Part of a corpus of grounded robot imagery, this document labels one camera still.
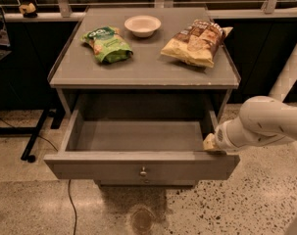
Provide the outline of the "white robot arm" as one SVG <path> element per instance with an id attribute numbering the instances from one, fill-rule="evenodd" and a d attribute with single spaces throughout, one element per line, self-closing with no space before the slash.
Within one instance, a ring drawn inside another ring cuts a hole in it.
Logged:
<path id="1" fill-rule="evenodd" d="M 237 151 L 297 141 L 297 107 L 274 98 L 245 101 L 235 119 L 219 124 L 203 141 L 205 151 Z"/>

